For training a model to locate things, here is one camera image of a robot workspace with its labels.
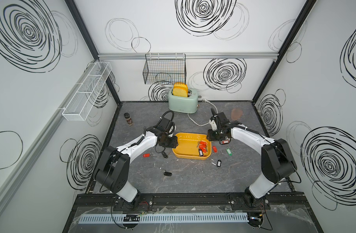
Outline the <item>green key tag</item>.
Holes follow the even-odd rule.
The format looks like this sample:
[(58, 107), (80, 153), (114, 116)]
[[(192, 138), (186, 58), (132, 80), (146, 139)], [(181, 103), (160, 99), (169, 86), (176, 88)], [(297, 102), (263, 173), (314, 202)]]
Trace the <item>green key tag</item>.
[(229, 156), (232, 156), (232, 151), (229, 148), (227, 148), (226, 151), (227, 151)]

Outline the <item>yellow plastic storage box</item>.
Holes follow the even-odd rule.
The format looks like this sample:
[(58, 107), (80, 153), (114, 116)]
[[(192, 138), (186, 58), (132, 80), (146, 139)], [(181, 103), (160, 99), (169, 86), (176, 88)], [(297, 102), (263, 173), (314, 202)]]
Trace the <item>yellow plastic storage box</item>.
[[(206, 160), (212, 154), (212, 143), (207, 140), (204, 134), (178, 133), (178, 146), (172, 149), (177, 158)], [(199, 156), (198, 142), (205, 141), (208, 144), (208, 152), (203, 157)]]

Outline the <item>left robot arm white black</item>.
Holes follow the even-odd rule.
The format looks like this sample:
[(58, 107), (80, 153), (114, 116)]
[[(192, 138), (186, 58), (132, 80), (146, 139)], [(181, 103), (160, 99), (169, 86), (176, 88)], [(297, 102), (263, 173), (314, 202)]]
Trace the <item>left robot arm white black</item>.
[(161, 116), (156, 125), (144, 127), (134, 140), (116, 148), (105, 148), (93, 171), (93, 179), (124, 201), (135, 204), (140, 192), (128, 181), (130, 164), (157, 145), (172, 149), (178, 146), (178, 137), (173, 135), (176, 129), (173, 119)]

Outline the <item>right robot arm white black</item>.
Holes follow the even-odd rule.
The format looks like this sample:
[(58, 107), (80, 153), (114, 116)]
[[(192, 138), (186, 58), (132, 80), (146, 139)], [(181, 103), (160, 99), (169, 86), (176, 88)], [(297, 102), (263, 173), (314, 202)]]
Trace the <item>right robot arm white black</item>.
[(253, 184), (246, 188), (243, 196), (248, 208), (256, 208), (261, 200), (279, 183), (285, 182), (297, 172), (297, 165), (287, 141), (263, 136), (238, 121), (229, 121), (223, 112), (211, 109), (211, 129), (207, 140), (218, 141), (221, 145), (238, 140), (260, 155), (261, 173)]

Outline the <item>red key tags cluster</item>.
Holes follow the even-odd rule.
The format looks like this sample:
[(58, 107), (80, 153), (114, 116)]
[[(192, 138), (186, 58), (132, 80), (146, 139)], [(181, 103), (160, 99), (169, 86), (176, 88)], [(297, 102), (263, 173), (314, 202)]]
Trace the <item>red key tags cluster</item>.
[(208, 152), (208, 144), (205, 141), (199, 141), (198, 148), (202, 153)]

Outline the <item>mint green toaster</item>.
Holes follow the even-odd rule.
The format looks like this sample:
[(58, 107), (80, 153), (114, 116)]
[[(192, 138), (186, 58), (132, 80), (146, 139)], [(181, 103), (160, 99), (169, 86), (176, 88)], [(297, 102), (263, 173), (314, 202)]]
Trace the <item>mint green toaster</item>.
[(188, 97), (174, 96), (171, 90), (168, 95), (169, 109), (175, 112), (193, 114), (198, 109), (198, 92), (188, 89)]

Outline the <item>black windowed key tag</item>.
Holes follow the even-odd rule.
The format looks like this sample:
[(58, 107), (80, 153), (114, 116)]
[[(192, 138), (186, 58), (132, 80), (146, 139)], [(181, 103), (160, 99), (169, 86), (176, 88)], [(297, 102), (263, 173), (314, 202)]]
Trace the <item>black windowed key tag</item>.
[(202, 151), (201, 149), (199, 149), (198, 151), (199, 151), (199, 156), (200, 156), (200, 157), (203, 157), (203, 156), (204, 156), (203, 151)]

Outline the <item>spice bottle black cap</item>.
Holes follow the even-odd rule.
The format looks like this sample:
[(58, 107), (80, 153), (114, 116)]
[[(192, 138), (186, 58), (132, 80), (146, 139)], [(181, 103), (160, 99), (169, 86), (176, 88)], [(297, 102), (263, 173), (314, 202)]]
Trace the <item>spice bottle black cap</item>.
[(128, 112), (124, 113), (124, 118), (125, 118), (125, 120), (126, 120), (128, 125), (132, 125), (133, 124), (133, 120), (131, 118), (130, 113), (128, 113)]

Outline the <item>yellow toast slice front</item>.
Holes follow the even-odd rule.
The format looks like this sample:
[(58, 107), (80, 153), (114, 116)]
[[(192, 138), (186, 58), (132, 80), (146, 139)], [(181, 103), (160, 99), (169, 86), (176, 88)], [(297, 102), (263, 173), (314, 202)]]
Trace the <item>yellow toast slice front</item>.
[(173, 95), (178, 97), (188, 97), (188, 88), (174, 86), (173, 87)]

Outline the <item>orange toast slice back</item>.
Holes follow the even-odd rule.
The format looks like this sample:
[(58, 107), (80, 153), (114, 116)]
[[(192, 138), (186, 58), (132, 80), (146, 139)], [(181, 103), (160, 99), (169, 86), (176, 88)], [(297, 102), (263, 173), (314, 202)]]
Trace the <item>orange toast slice back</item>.
[(188, 87), (185, 83), (175, 83), (174, 86), (180, 86), (180, 87), (184, 87), (184, 88)]

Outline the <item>white mesh wall shelf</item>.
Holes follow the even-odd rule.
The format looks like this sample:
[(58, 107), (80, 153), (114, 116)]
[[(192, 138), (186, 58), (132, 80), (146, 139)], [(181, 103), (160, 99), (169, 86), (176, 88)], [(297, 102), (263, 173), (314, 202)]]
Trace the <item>white mesh wall shelf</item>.
[(88, 118), (111, 70), (110, 62), (96, 61), (89, 64), (83, 81), (62, 112), (67, 121), (85, 121)]

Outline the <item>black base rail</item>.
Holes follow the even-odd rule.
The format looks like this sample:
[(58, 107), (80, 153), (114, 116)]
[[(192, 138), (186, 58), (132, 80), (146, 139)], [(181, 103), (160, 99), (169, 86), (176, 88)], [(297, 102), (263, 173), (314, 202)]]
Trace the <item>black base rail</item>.
[(115, 194), (80, 194), (72, 211), (80, 207), (114, 207), (117, 211), (156, 211), (168, 206), (229, 206), (232, 210), (260, 210), (260, 205), (300, 204), (307, 198), (302, 192), (271, 192), (254, 204), (246, 204), (245, 193), (155, 193), (141, 194), (134, 204), (129, 204)]

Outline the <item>aluminium wall rail back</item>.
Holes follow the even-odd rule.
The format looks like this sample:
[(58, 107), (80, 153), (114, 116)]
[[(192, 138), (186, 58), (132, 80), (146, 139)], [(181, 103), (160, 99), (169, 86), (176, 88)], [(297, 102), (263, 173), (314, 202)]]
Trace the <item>aluminium wall rail back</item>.
[(161, 59), (277, 59), (277, 52), (171, 52), (171, 53), (100, 53), (99, 60)]

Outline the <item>black corner frame post right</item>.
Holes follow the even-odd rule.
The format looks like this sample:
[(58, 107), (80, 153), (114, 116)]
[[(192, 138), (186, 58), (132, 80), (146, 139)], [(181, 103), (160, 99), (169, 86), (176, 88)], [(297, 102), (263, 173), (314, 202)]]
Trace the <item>black corner frame post right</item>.
[(271, 80), (273, 74), (275, 73), (275, 71), (277, 70), (279, 64), (282, 61), (282, 58), (284, 57), (284, 55), (286, 55), (288, 48), (291, 46), (293, 40), (295, 39), (297, 33), (300, 31), (303, 23), (305, 22), (306, 18), (308, 17), (308, 15), (310, 14), (311, 10), (313, 9), (314, 5), (316, 4), (317, 0), (307, 0), (302, 8), (302, 10), (300, 11), (298, 17), (296, 18), (293, 26), (291, 27), (286, 39), (284, 40), (280, 50), (279, 50), (279, 56), (276, 59), (275, 62), (273, 62), (273, 64), (270, 66), (270, 68), (268, 69), (265, 77), (263, 78), (261, 84), (259, 85), (253, 99), (252, 99), (252, 103), (255, 104), (258, 99), (260, 98), (262, 92), (264, 91), (264, 89), (266, 88), (267, 84), (269, 83), (269, 81)]

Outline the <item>black corner frame post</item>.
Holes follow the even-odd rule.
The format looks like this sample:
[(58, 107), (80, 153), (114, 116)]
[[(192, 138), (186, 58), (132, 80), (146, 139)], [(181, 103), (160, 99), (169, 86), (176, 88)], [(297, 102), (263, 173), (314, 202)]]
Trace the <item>black corner frame post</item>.
[[(85, 22), (81, 16), (81, 13), (75, 3), (74, 0), (65, 0), (65, 3), (93, 57), (93, 59), (97, 60), (99, 59), (99, 53), (98, 53), (98, 50), (95, 46), (95, 43), (93, 42), (92, 38), (91, 38), (91, 35), (85, 25)], [(109, 88), (110, 92), (111, 92), (111, 96), (113, 97), (113, 99), (115, 100), (116, 104), (118, 107), (121, 107), (122, 106), (122, 102), (116, 92), (116, 89), (113, 85), (113, 83), (111, 82), (111, 80), (109, 78), (107, 78), (106, 80), (106, 84), (107, 84), (107, 87)]]
[(297, 33), (300, 31), (303, 23), (305, 22), (306, 18), (308, 17), (308, 15), (310, 14), (311, 10), (313, 9), (314, 5), (316, 4), (317, 0), (307, 0), (302, 8), (302, 10), (300, 11), (298, 17), (296, 18), (293, 26), (291, 27), (286, 39), (284, 40), (280, 50), (279, 50), (279, 56), (276, 59), (275, 62), (273, 62), (273, 64), (270, 66), (270, 68), (268, 69), (265, 77), (263, 78), (261, 84), (259, 85), (253, 99), (252, 99), (252, 103), (255, 104), (258, 99), (260, 98), (262, 92), (264, 91), (264, 89), (266, 88), (267, 84), (269, 83), (269, 81), (271, 80), (273, 74), (275, 73), (275, 71), (277, 70), (279, 64), (282, 61), (282, 58), (284, 57), (284, 55), (286, 55), (288, 48), (291, 46), (293, 40), (295, 39)]

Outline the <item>black corner frame post left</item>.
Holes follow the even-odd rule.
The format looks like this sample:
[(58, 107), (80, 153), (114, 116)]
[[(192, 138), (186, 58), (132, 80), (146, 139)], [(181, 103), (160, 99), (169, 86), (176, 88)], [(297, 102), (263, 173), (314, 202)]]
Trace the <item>black corner frame post left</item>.
[[(85, 25), (85, 22), (81, 16), (81, 13), (75, 3), (74, 0), (65, 0), (65, 3), (93, 57), (93, 59), (97, 60), (99, 59), (99, 53), (98, 53), (98, 50), (95, 46), (95, 43), (93, 42), (92, 38), (91, 38), (91, 35)], [(111, 96), (113, 97), (113, 99), (115, 100), (116, 104), (118, 107), (121, 107), (122, 106), (122, 102), (116, 92), (116, 89), (113, 85), (113, 83), (111, 82), (111, 80), (109, 78), (107, 78), (106, 80), (106, 84), (107, 84), (107, 87), (109, 88), (110, 92), (111, 92)]]

